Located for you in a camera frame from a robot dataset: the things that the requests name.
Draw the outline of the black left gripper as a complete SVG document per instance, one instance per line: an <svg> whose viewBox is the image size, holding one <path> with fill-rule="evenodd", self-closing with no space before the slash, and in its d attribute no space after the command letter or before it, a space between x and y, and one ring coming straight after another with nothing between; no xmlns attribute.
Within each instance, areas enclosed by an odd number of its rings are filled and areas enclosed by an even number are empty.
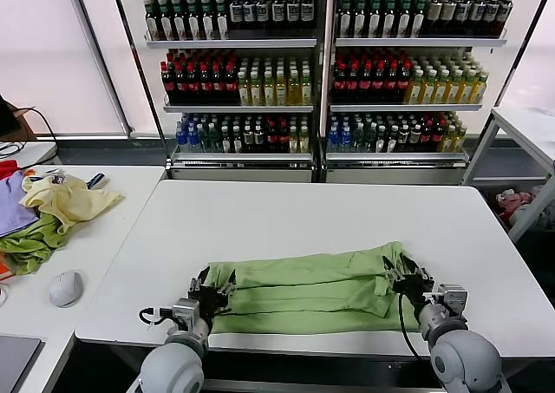
<svg viewBox="0 0 555 393"><path fill-rule="evenodd" d="M236 288L236 271L233 270L227 281L220 287L203 286L209 273L209 267L199 272L196 278L192 278L189 287L189 297L199 297L199 315L208 324L230 310L230 297Z"/></svg>

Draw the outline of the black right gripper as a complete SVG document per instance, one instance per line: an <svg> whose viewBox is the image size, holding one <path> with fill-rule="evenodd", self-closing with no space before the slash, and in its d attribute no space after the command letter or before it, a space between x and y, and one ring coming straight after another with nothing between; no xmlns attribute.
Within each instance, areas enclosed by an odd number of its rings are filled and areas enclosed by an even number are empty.
<svg viewBox="0 0 555 393"><path fill-rule="evenodd" d="M407 256L402 257L403 277L386 256L382 256L382 261L388 280L393 283L393 290L406 296L414 310L420 311L427 303L424 294L433 290L433 277Z"/></svg>

